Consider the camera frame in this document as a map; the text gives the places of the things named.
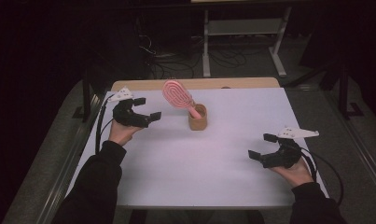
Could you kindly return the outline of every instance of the hand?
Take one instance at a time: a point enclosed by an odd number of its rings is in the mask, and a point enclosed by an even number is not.
[[[273,167],[271,170],[285,178],[293,188],[305,183],[313,182],[313,178],[311,177],[303,158],[300,158],[297,163],[288,169],[284,166],[279,166]]]
[[[109,141],[115,142],[122,147],[132,140],[132,135],[142,128],[133,126],[124,126],[112,120],[111,132],[109,134]]]

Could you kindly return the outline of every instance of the dark floor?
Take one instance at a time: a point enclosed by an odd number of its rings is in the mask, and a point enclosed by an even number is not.
[[[280,78],[267,50],[273,42],[271,37],[214,39],[210,46],[212,77],[276,77],[280,84],[284,85],[311,71],[311,68],[299,66],[307,41],[308,37],[285,39],[279,54],[287,76]],[[197,52],[189,57],[167,56],[167,52],[157,56],[154,59],[156,65],[152,64],[152,78],[201,78],[200,40],[198,43]],[[364,116],[353,117],[349,121],[342,118],[336,109],[338,87],[336,85],[332,91],[321,91],[318,84],[322,76],[320,74],[296,88],[286,89],[286,94],[300,127],[317,130],[321,134],[319,138],[306,140],[309,149],[329,160],[342,177],[345,186],[341,205],[343,216],[353,224],[376,224],[376,175],[359,152],[363,147],[376,162],[376,118],[361,99],[360,90],[352,80],[349,85],[349,102],[357,103]],[[63,183],[54,188],[60,180],[60,173],[68,168],[65,166],[65,158],[71,149],[78,145],[76,136],[84,139],[90,127],[82,125],[80,119],[72,119],[79,106],[82,106],[81,83],[77,83],[71,90],[60,108],[9,209],[5,223],[16,223],[16,220],[19,223],[47,223],[51,219],[57,205],[51,202],[58,202],[51,196],[54,197],[55,191],[66,187],[66,183]],[[319,171],[327,184],[329,195],[337,199],[340,188],[335,175],[321,162]],[[290,208],[261,212],[266,223],[288,223]],[[130,209],[118,208],[114,223],[128,223],[130,214]],[[156,211],[149,213],[149,217],[156,216]]]

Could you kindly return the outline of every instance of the person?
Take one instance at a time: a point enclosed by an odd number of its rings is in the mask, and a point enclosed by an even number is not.
[[[112,223],[118,197],[120,164],[126,155],[126,145],[141,128],[126,127],[114,120],[107,141],[98,155],[91,156],[80,170],[74,187],[61,203],[53,224]],[[272,170],[289,182],[295,194],[291,224],[346,223],[336,202],[326,198],[313,182],[303,159],[291,168],[274,167]]]

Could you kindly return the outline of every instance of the dark background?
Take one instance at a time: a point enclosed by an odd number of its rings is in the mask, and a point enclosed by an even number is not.
[[[135,14],[65,11],[71,3],[78,7],[127,4],[0,0],[0,222],[63,99],[85,71],[99,94],[115,80],[146,79],[150,73],[147,55],[138,48]],[[147,13],[141,18],[145,22],[140,32],[158,35],[157,41],[165,48],[174,49],[167,43],[176,36],[186,41],[177,46],[188,47],[189,36],[201,30],[196,24],[202,13],[178,15],[171,21],[174,15]],[[376,1],[296,7],[290,19],[290,34],[313,33],[302,63],[315,68],[330,56],[340,55],[376,114]],[[161,35],[170,27],[172,34]]]

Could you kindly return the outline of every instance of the left hand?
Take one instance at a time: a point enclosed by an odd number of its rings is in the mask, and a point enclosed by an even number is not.
[[[111,132],[109,134],[109,141],[115,142],[122,147],[132,140],[132,135],[142,130],[142,128],[134,126],[124,126],[112,120]]]

